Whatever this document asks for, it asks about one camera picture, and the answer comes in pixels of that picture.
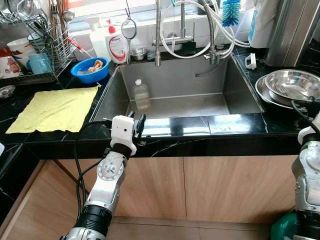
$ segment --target black marble countertop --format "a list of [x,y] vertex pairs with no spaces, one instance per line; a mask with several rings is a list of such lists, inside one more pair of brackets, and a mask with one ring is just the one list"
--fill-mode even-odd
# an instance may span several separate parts
[[[256,81],[275,70],[257,61],[256,70],[245,67],[245,58],[250,49],[236,47],[233,55],[245,77],[254,89]],[[257,59],[264,52],[256,53]],[[28,148],[39,159],[72,159],[74,140],[77,133],[54,131],[5,134],[18,114],[29,104],[39,91],[63,88],[84,88],[96,84],[83,84],[70,74],[69,66],[58,82],[18,86],[12,98],[0,102],[0,143],[5,145],[0,157],[14,156],[21,146]],[[106,89],[110,75],[99,83],[101,87],[93,100],[85,123],[93,119]],[[147,119],[143,132],[146,147],[140,147],[138,157],[167,156],[247,156],[247,155],[290,155],[298,154],[300,146],[297,135],[306,125],[289,109],[261,102],[263,113],[177,117]],[[110,142],[110,130],[101,125],[92,125],[84,131],[79,141],[80,158],[99,158]]]

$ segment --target plastic bottle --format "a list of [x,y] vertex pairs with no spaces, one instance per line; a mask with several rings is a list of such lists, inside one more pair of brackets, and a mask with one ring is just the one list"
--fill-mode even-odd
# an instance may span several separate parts
[[116,64],[122,64],[127,59],[127,41],[121,31],[116,30],[114,26],[109,25],[109,35],[105,37],[106,47],[112,61]]
[[148,87],[142,83],[141,79],[135,81],[133,95],[138,109],[146,109],[150,106]]
[[99,23],[99,17],[87,17],[85,20],[87,23],[90,24],[91,27],[91,33],[89,35],[91,43],[93,45],[95,54],[97,57],[103,57],[111,61],[111,56],[109,54],[109,51],[107,49],[106,45],[106,31]]

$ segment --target wooden cabinet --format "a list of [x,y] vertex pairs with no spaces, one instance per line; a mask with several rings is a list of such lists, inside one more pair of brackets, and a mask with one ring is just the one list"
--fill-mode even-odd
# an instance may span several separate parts
[[77,218],[76,183],[47,161],[26,193],[1,240],[57,240]]
[[[81,169],[98,159],[80,160]],[[78,177],[74,160],[59,161]],[[90,191],[97,178],[96,169],[84,177]],[[116,216],[145,218],[186,218],[184,165],[182,157],[130,158],[121,185]]]
[[273,223],[295,206],[296,157],[184,157],[187,219]]

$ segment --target flexible metal hose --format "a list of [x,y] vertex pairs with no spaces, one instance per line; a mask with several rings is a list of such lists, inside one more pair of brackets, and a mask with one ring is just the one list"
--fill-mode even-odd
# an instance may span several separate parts
[[211,13],[210,13],[210,7],[209,4],[206,2],[206,0],[201,0],[201,4],[204,7],[204,10],[206,12],[206,15],[208,17],[209,22],[209,29],[210,29],[210,51],[215,51],[215,30],[214,30],[214,21],[212,19]]
[[161,0],[155,0],[156,4],[156,27],[155,27],[155,66],[159,67],[161,65],[160,59],[160,22],[161,22]]

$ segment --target sink basin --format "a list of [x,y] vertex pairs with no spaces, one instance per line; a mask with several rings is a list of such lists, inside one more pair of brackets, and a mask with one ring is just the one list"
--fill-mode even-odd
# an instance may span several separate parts
[[[149,88],[151,106],[137,109],[133,95],[136,79]],[[235,59],[209,65],[202,56],[121,65],[109,80],[109,87],[94,120],[112,119],[135,111],[148,119],[261,113],[263,108],[247,83]]]

